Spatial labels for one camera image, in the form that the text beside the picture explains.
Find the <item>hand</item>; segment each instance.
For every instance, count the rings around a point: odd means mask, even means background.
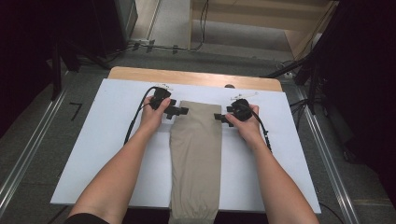
[[[257,105],[249,105],[250,108],[259,114],[259,107]],[[247,141],[247,144],[254,148],[254,143],[258,140],[262,141],[262,135],[260,133],[260,123],[252,116],[250,119],[245,121],[240,121],[232,114],[226,114],[225,118],[235,126],[239,134]]]
[[[154,110],[150,105],[148,105],[151,98],[152,96],[149,96],[144,101],[144,105],[146,106],[143,107],[142,119],[140,120],[138,130],[153,134],[158,129],[158,127],[160,127],[161,120],[163,119],[163,111],[169,106],[171,99],[164,99],[158,109]]]

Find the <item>forearm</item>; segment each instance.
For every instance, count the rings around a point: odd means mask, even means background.
[[[107,222],[121,223],[150,137],[150,132],[138,130],[84,189],[70,216],[91,213]]]
[[[318,223],[304,195],[262,138],[256,138],[250,147],[255,154],[262,200],[270,223]]]

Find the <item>khaki pants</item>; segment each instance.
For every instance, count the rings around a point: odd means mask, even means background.
[[[182,101],[186,116],[171,129],[172,195],[170,224],[213,223],[219,210],[220,105]]]

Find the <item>white board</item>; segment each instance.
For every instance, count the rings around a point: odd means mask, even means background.
[[[104,79],[51,203],[74,204],[99,170],[123,145],[125,134],[147,89],[157,83]],[[260,118],[269,131],[274,156],[296,182],[315,213],[320,213],[300,139],[297,135],[284,92],[251,91],[170,84],[172,99],[221,105],[222,114],[238,94],[260,106]],[[174,119],[163,116],[163,124],[148,144],[134,189],[131,206],[167,208],[171,198],[170,129]],[[135,132],[140,116],[132,130]],[[222,125],[221,180],[219,209],[262,212],[253,154],[235,128]]]

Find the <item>black controller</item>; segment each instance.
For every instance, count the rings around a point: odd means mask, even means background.
[[[231,106],[227,106],[227,112],[233,113],[233,116],[241,121],[248,120],[252,116],[249,103],[246,99],[236,100]],[[221,120],[221,123],[228,123],[229,127],[233,127],[231,122],[225,118],[225,115],[215,114],[215,119]]]
[[[161,102],[165,99],[171,96],[171,92],[168,91],[167,89],[163,88],[156,88],[154,92],[154,96],[150,99],[149,105],[151,108],[154,110],[158,109],[160,106]],[[168,107],[166,107],[165,111],[163,113],[167,114],[166,118],[171,119],[174,115],[179,116],[179,115],[187,115],[189,113],[189,109],[186,107],[176,107],[176,100],[171,99],[171,103]]]

